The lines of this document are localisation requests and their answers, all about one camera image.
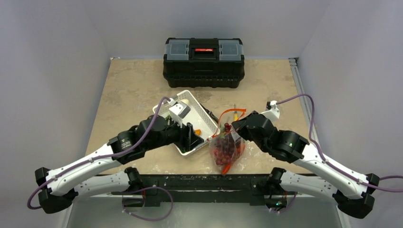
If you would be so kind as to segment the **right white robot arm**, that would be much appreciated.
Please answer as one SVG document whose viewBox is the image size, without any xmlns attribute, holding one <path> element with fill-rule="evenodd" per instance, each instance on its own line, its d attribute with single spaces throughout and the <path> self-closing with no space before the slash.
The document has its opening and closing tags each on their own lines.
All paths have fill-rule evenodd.
<svg viewBox="0 0 403 228">
<path fill-rule="evenodd" d="M 340 211 L 357 219 L 372 211 L 375 203 L 372 193 L 380 181 L 377 175 L 361 174 L 321 156 L 306 138 L 293 131 L 278 130 L 263 114 L 252 112 L 231 125 L 241 138 L 254 142 L 262 152 L 314 174 L 298 175 L 275 167 L 266 182 L 270 192 L 298 192 L 331 201 Z"/>
</svg>

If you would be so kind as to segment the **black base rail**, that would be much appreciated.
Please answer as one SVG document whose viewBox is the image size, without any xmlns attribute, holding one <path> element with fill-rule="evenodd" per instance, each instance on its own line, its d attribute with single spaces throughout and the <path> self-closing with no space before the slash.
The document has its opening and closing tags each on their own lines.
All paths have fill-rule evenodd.
<svg viewBox="0 0 403 228">
<path fill-rule="evenodd" d="M 114 195 L 136 195 L 124 203 L 128 207 L 158 207 L 162 202 L 186 203 L 248 203 L 251 206 L 284 208 L 284 196 L 294 191 L 279 185 L 279 175 L 270 180 L 269 174 L 221 175 L 142 175 L 127 190 L 113 191 Z"/>
</svg>

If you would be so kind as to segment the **orange plastic carrot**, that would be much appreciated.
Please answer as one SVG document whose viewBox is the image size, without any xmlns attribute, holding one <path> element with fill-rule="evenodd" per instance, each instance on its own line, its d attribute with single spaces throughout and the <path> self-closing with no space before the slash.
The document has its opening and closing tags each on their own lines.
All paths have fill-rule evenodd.
<svg viewBox="0 0 403 228">
<path fill-rule="evenodd" d="M 244 149 L 245 143 L 241 143 L 239 147 L 236 147 L 233 155 L 230 158 L 226 159 L 225 163 L 223 164 L 223 169 L 221 171 L 222 175 L 226 175 L 229 172 L 232 165 L 242 156 Z"/>
</svg>

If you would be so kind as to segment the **yellow handled screwdriver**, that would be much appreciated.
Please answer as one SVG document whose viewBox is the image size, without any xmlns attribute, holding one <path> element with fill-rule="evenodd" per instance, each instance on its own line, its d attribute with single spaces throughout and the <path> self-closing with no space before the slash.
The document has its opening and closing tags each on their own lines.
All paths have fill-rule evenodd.
<svg viewBox="0 0 403 228">
<path fill-rule="evenodd" d="M 238 111 L 237 111 L 237 110 L 233 111 L 233 120 L 236 121 L 236 120 L 238 120 L 238 118 L 239 118 L 239 116 L 238 116 Z"/>
</svg>

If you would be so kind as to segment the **red grape bunch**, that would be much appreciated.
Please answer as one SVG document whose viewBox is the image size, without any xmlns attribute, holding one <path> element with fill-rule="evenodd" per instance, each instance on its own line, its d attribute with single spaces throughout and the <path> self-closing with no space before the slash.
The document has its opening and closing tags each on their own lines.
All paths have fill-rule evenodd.
<svg viewBox="0 0 403 228">
<path fill-rule="evenodd" d="M 222 132 L 215 136 L 211 143 L 216 165 L 223 166 L 226 159 L 233 155 L 236 147 L 240 146 L 242 140 L 229 123 L 224 123 Z"/>
</svg>

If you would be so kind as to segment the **clear zip top bag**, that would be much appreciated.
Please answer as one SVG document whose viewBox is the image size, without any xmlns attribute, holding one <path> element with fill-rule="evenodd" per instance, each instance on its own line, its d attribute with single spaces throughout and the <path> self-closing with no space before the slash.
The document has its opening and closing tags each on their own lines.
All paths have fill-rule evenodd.
<svg viewBox="0 0 403 228">
<path fill-rule="evenodd" d="M 243 108 L 225 110 L 218 118 L 216 132 L 208 139 L 210 155 L 221 175 L 226 175 L 243 155 L 245 140 L 238 135 L 232 123 L 245 113 L 246 109 Z"/>
</svg>

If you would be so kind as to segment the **white plastic basket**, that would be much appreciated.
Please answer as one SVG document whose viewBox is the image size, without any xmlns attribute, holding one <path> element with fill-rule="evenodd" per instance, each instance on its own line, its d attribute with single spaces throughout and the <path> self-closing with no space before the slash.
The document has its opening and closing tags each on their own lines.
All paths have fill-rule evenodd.
<svg viewBox="0 0 403 228">
<path fill-rule="evenodd" d="M 190 102 L 189 107 L 191 108 L 190 112 L 185 116 L 183 124 L 191 123 L 194 130 L 201 129 L 200 136 L 204 139 L 204 143 L 202 146 L 200 146 L 196 150 L 193 149 L 186 153 L 181 153 L 179 148 L 179 141 L 174 144 L 181 155 L 187 156 L 205 146 L 208 143 L 208 139 L 216 132 L 218 126 L 217 123 L 215 123 L 208 116 L 208 114 L 202 108 L 201 104 L 197 101 L 197 99 L 189 90 L 183 90 L 172 96 L 168 101 L 163 101 L 163 104 L 159 109 L 157 108 L 158 106 L 155 105 L 152 108 L 152 111 L 154 113 L 158 113 L 158 115 L 163 117 L 169 125 L 173 125 L 175 129 L 181 130 L 181 128 L 171 119 L 168 109 L 182 99 L 188 99 Z"/>
</svg>

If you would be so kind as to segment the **black plastic toolbox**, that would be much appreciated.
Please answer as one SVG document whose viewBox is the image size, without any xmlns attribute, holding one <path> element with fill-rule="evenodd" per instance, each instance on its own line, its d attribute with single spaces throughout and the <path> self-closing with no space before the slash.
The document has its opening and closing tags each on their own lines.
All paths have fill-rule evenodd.
<svg viewBox="0 0 403 228">
<path fill-rule="evenodd" d="M 168 38 L 163 77 L 169 87 L 237 88 L 245 76 L 239 38 Z"/>
</svg>

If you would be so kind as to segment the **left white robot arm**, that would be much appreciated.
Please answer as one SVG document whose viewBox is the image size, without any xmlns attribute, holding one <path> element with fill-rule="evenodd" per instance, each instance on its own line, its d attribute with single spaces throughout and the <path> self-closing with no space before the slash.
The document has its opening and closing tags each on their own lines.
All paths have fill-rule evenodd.
<svg viewBox="0 0 403 228">
<path fill-rule="evenodd" d="M 151 115 L 90 155 L 58 169 L 35 170 L 38 188 L 29 197 L 27 206 L 47 214 L 62 211 L 81 191 L 92 191 L 86 181 L 103 171 L 143 158 L 147 151 L 166 145 L 175 144 L 180 150 L 190 152 L 205 142 L 191 123 L 178 124 L 171 118 Z"/>
</svg>

